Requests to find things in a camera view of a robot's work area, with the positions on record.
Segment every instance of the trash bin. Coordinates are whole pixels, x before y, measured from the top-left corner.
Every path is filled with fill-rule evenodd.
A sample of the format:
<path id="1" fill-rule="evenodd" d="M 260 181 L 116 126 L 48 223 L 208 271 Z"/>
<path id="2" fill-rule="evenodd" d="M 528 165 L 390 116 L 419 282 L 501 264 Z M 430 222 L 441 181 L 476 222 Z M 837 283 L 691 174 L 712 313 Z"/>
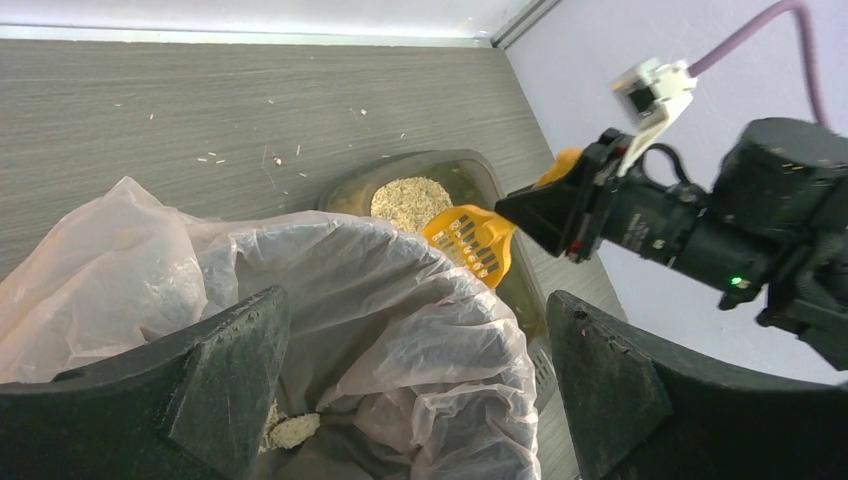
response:
<path id="1" fill-rule="evenodd" d="M 476 205 L 494 210 L 506 193 L 495 179 L 491 163 L 468 149 L 410 152 L 368 162 L 334 185 L 318 199 L 324 212 L 371 216 L 374 193 L 398 179 L 424 177 L 438 183 L 454 205 Z M 518 319 L 527 336 L 528 352 L 536 370 L 536 410 L 541 413 L 559 386 L 551 364 L 542 289 L 527 260 L 524 245 L 512 240 L 512 267 L 495 290 Z"/>
<path id="2" fill-rule="evenodd" d="M 133 227 L 139 224 L 144 228 Z M 80 243 L 84 254 L 67 257 L 74 245 L 62 242 L 86 236 L 108 240 Z M 288 293 L 290 337 L 277 385 L 278 409 L 286 416 L 321 412 L 322 425 L 302 446 L 260 455 L 254 478 L 540 477 L 534 370 L 515 316 L 490 289 L 418 236 L 379 220 L 319 212 L 203 221 L 162 206 L 124 179 L 102 199 L 69 214 L 50 238 L 29 265 L 32 259 L 51 265 L 56 260 L 51 255 L 61 252 L 63 268 L 102 279 L 99 269 L 119 261 L 123 268 L 108 269 L 111 276 L 101 292 L 117 306 L 129 299 L 116 298 L 116 291 L 141 288 L 168 299 L 157 306 L 173 305 L 179 315 L 191 312 L 196 315 L 191 320 L 199 321 L 274 285 Z M 138 285 L 139 271 L 151 262 L 162 267 L 186 245 L 193 261 L 180 263 L 179 281 Z M 157 249 L 158 259 L 151 256 Z M 5 291 L 25 290 L 49 273 L 28 272 L 35 277 L 13 274 L 10 279 L 19 284 Z M 202 294 L 194 295 L 198 279 Z M 38 295 L 58 305 L 53 313 L 67 315 L 81 305 L 62 308 L 65 303 L 97 298 L 90 289 L 67 285 L 56 286 L 54 293 L 42 289 Z M 20 317 L 26 308 L 16 300 L 0 298 L 12 303 L 8 311 L 19 314 L 0 316 L 0 324 L 38 318 L 37 311 Z M 84 347 L 91 352 L 115 352 L 108 348 L 113 344 L 132 348 L 145 322 L 161 320 L 140 315 L 134 306 L 128 303 L 120 319 L 126 328 L 110 327 L 115 335 L 106 345 L 85 338 Z M 159 313 L 173 320 L 171 312 Z M 41 320 L 33 332 L 50 329 L 57 319 Z M 127 332 L 132 335 L 122 336 Z M 70 355 L 45 359 L 38 355 L 44 347 L 35 341 L 39 336 L 27 338 L 33 343 L 12 345 L 0 337 L 0 349 L 31 353 L 26 355 L 29 373 L 67 367 Z M 61 340 L 80 362 L 80 339 Z M 0 363 L 7 379 L 22 372 L 15 371 L 18 367 L 23 368 Z"/>

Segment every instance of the cable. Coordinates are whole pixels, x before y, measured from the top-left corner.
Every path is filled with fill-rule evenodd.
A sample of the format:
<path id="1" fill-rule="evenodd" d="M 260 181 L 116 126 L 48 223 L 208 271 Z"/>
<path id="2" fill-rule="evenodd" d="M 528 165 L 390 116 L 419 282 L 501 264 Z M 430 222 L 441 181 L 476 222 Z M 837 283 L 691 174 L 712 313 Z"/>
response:
<path id="1" fill-rule="evenodd" d="M 671 161 L 671 166 L 674 168 L 674 174 L 677 176 L 677 180 L 679 180 L 681 184 L 692 184 L 692 181 L 689 180 L 689 175 L 686 174 L 686 169 L 683 168 L 683 161 L 680 160 L 680 154 L 677 153 L 677 150 L 664 143 L 653 143 L 645 150 L 645 153 L 642 154 L 640 160 L 644 162 L 645 155 L 647 155 L 647 153 L 651 150 L 660 151 L 668 157 L 669 161 Z"/>
<path id="2" fill-rule="evenodd" d="M 813 27 L 810 21 L 810 10 L 803 0 L 781 0 L 769 8 L 763 10 L 759 15 L 752 18 L 748 23 L 735 31 L 731 36 L 721 42 L 710 53 L 689 67 L 689 75 L 697 77 L 706 72 L 710 67 L 718 63 L 728 53 L 732 52 L 742 42 L 751 37 L 760 28 L 772 21 L 781 13 L 794 11 L 795 20 L 798 24 L 798 30 L 801 34 L 802 57 L 804 62 L 804 74 L 807 80 L 807 95 L 810 99 L 810 106 L 813 109 L 813 117 L 819 125 L 830 129 L 827 121 L 827 115 L 824 111 L 824 104 L 821 96 L 821 86 L 819 84 L 818 69 L 816 68 L 816 55 L 813 45 Z"/>

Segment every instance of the litter scoop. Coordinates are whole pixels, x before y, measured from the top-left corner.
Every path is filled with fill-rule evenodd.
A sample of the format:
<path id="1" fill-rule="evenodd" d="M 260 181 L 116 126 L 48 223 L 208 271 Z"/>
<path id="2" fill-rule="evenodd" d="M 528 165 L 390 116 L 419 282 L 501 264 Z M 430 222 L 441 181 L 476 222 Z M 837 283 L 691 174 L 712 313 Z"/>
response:
<path id="1" fill-rule="evenodd" d="M 554 165 L 533 186 L 541 187 L 568 174 L 582 150 L 561 151 Z M 431 246 L 455 264 L 465 266 L 489 288 L 501 282 L 512 263 L 510 248 L 516 226 L 495 212 L 475 205 L 451 207 L 433 217 L 421 230 Z"/>

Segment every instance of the white plastic bag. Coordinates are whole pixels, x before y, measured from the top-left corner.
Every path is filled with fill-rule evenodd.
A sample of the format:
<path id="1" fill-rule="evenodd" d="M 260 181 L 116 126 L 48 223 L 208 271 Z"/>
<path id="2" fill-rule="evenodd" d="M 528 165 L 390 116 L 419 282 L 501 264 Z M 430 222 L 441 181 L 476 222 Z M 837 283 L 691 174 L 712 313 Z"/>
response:
<path id="1" fill-rule="evenodd" d="M 0 284 L 0 381 L 48 381 L 270 285 L 292 302 L 279 410 L 326 420 L 299 449 L 261 456 L 258 472 L 540 477 L 514 315 L 424 239 L 378 220 L 203 221 L 125 178 Z"/>

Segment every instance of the white wall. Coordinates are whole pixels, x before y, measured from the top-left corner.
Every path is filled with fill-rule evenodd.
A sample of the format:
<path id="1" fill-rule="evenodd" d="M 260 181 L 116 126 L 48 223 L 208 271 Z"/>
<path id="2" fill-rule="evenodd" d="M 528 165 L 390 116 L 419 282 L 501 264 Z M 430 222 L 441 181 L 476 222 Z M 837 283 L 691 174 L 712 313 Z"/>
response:
<path id="1" fill-rule="evenodd" d="M 0 24 L 487 38 L 528 0 L 0 0 Z"/>
<path id="2" fill-rule="evenodd" d="M 607 127 L 629 130 L 610 82 L 639 61 L 697 60 L 772 0 L 564 0 L 508 50 L 552 151 L 584 146 Z M 831 122 L 848 133 L 848 2 L 808 1 Z M 695 103 L 662 141 L 710 187 L 719 162 L 755 118 L 810 119 L 794 19 L 765 27 L 699 79 Z M 731 312 L 719 294 L 615 245 L 601 259 L 636 326 L 722 360 L 777 375 L 833 383 L 838 374 L 812 349 L 756 326 L 762 298 Z"/>

